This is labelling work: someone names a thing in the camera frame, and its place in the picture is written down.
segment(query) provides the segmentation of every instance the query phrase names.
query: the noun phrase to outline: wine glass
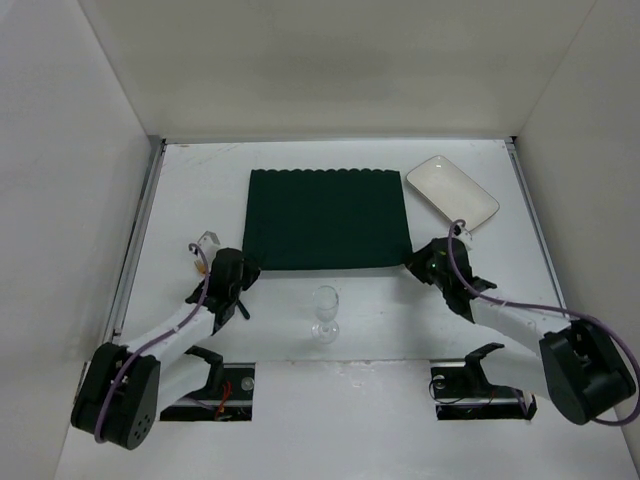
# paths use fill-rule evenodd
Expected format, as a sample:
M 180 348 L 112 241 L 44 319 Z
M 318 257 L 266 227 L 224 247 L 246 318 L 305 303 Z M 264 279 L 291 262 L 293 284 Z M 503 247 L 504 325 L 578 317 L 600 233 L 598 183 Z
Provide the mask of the wine glass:
M 311 336 L 319 343 L 331 343 L 338 338 L 340 327 L 334 320 L 338 314 L 338 292 L 324 285 L 313 292 L 313 305 L 317 321 L 311 327 Z

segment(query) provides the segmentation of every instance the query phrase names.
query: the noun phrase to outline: white wall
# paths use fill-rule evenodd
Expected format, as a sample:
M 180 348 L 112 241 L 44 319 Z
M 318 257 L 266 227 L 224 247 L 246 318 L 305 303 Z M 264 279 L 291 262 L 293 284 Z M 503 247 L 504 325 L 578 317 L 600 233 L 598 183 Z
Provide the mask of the white wall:
M 114 293 L 149 145 L 75 0 L 8 6 L 0 6 L 0 477 L 46 479 Z
M 520 131 L 594 0 L 81 0 L 146 130 Z
M 567 303 L 640 355 L 637 0 L 598 0 L 517 146 Z M 625 434 L 639 465 L 640 422 Z

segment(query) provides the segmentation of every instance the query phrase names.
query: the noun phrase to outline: green felt mat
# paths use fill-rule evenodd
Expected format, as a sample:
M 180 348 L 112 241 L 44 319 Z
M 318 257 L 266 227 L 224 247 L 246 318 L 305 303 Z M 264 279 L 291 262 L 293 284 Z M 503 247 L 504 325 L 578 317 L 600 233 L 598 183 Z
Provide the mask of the green felt mat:
M 244 254 L 263 270 L 400 265 L 411 239 L 391 170 L 254 170 Z

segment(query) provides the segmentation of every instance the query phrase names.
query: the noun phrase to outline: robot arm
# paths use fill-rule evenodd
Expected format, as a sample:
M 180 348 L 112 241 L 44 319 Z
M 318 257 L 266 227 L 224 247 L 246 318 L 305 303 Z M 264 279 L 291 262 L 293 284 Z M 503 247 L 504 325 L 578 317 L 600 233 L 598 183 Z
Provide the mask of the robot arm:
M 208 283 L 201 282 L 160 326 L 128 345 L 105 343 L 96 350 L 74 403 L 74 427 L 132 450 L 166 407 L 195 390 L 219 388 L 222 357 L 193 345 L 227 323 L 240 292 L 260 270 L 239 250 L 225 248 L 217 251 L 211 271 Z
M 509 306 L 512 302 L 483 299 L 477 293 L 496 285 L 474 277 L 465 244 L 452 241 L 458 273 L 475 293 L 452 268 L 448 238 L 432 240 L 409 258 L 406 267 L 423 283 L 436 285 L 453 312 L 501 332 L 531 352 L 521 354 L 497 343 L 472 352 L 465 360 L 473 363 L 481 381 L 549 398 L 565 418 L 579 425 L 635 393 L 633 378 L 606 332 L 584 319 L 568 321 L 558 314 Z M 500 299 L 499 291 L 494 292 L 492 297 Z

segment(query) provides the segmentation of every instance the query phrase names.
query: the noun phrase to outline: glass base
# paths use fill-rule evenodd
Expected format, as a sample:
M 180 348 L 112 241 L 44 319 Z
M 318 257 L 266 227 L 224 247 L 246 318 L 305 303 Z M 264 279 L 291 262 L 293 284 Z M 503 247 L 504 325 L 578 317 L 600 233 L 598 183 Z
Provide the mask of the glass base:
M 340 327 L 332 320 L 330 322 L 316 322 L 311 327 L 311 336 L 318 343 L 331 343 L 338 338 L 340 334 Z

